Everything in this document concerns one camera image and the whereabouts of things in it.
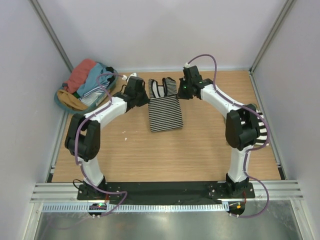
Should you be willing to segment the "thin striped black tank top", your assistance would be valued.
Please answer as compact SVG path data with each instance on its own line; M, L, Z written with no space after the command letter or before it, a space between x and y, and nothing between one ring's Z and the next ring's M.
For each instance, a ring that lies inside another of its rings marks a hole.
M148 118L150 131L164 132L181 129L184 126L181 105L177 97L176 81L163 78L162 84L148 80Z

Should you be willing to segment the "light blue garment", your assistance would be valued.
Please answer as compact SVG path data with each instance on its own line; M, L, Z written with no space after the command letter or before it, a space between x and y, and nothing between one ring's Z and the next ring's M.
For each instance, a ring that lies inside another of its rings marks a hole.
M90 70L84 84L78 88L76 93L80 98L87 97L94 92L103 93L104 90L101 88L101 85L104 89L107 89L115 80L115 76L112 75L114 72L113 67L98 62Z

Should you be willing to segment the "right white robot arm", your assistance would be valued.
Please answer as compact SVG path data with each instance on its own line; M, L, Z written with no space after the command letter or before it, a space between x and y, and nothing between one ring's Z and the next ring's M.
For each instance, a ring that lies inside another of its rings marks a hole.
M225 119L225 139L231 147L230 167L226 175L225 192L237 198L244 191L243 183L249 180L246 167L250 151L260 136L256 108L252 104L242 105L222 92L209 78L203 79L197 66L185 64L183 77L179 79L178 98L194 97L209 103Z

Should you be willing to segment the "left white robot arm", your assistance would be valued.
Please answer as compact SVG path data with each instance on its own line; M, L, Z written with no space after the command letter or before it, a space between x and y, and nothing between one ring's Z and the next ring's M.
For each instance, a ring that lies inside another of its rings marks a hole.
M135 73L129 77L122 89L109 98L107 103L84 115L74 114L71 118L64 146L80 166L84 181L90 185L88 193L93 199L101 200L106 194L105 176L98 163L101 147L101 130L117 117L135 107L149 103L145 81Z

